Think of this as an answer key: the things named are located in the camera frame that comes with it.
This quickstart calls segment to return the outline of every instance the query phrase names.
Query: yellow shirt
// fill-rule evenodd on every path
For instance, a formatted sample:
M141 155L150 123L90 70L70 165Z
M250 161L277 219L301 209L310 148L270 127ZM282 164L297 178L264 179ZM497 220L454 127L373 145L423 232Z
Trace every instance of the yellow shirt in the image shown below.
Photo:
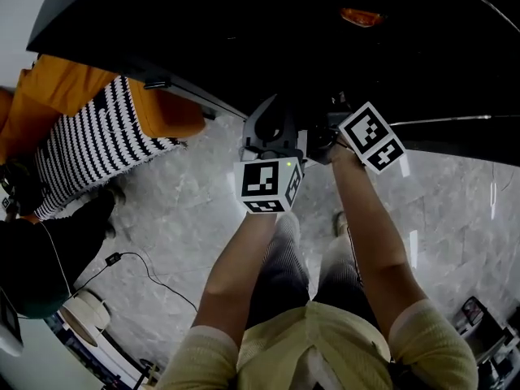
M170 361L158 390L228 388L289 390L298 362L317 351L343 388L393 388L388 362L410 366L432 388L476 389L475 359L466 342L428 300L405 310L388 343L365 319L310 301L249 329L238 350L210 327L195 327Z

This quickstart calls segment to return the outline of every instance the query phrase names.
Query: round white object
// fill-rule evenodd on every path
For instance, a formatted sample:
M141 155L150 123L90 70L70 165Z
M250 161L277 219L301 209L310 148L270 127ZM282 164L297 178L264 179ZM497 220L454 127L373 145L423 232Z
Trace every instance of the round white object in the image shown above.
M76 299L81 299L85 302L90 309L93 311L93 317L91 322L97 329L104 330L111 321L111 316L106 310L103 302L99 301L92 293L86 290L81 291L77 294Z
M63 304L59 312L78 336L93 347L98 346L96 338L99 330L92 322L94 312L90 306L81 299L73 297Z

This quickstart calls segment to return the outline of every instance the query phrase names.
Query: orange chair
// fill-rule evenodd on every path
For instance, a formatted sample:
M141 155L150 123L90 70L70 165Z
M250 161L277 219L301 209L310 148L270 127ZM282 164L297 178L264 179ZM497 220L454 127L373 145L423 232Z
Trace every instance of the orange chair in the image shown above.
M60 115L73 117L116 76L48 55L42 55L32 70L22 70L14 97L0 92L0 165L8 158L33 154ZM130 81L146 136L190 137L204 128L198 104Z

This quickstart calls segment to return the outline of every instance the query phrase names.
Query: white cable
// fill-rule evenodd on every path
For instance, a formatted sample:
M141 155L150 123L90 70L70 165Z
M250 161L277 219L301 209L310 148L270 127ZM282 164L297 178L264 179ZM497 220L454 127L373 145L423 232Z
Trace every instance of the white cable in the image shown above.
M99 320L101 321L101 323L103 323L104 319L103 319L102 316L99 314L98 309L101 308L101 307L103 306L103 303L104 303L105 301L101 301L101 302L99 302L99 306L98 306L97 309L96 309L96 308L94 308L92 305L90 305L87 301L85 301L85 300L83 300L83 299L81 299L81 300L82 300L84 303L87 304L87 306L88 306L88 307L89 307L89 308L90 308L90 309L91 309L91 310L92 310L92 311L97 315L97 317L99 318Z
M41 222L39 224L41 224L42 227L47 231L47 235L50 238L50 243L52 244L52 248L54 249L56 258L58 259L59 269L62 271L63 280L65 280L65 284L67 285L68 297L71 297L72 296L71 288L68 287L67 277L65 277L65 272L63 271L62 263L59 261L58 251L56 250L56 247L54 246L54 242L52 241L52 236L50 236L50 232L49 232L49 230L47 230L47 227L45 226L45 224L43 222Z
M103 332L106 330L106 328L103 328L94 338L94 340L97 340L101 335L103 335Z

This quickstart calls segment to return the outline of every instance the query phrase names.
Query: orange light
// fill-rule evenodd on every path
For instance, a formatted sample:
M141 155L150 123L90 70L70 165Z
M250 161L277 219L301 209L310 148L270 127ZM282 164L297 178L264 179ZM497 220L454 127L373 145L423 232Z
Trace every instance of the orange light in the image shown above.
M384 21L384 16L379 13L371 13L369 11L356 9L341 9L341 17L348 20L361 28L371 28L376 24L381 24Z

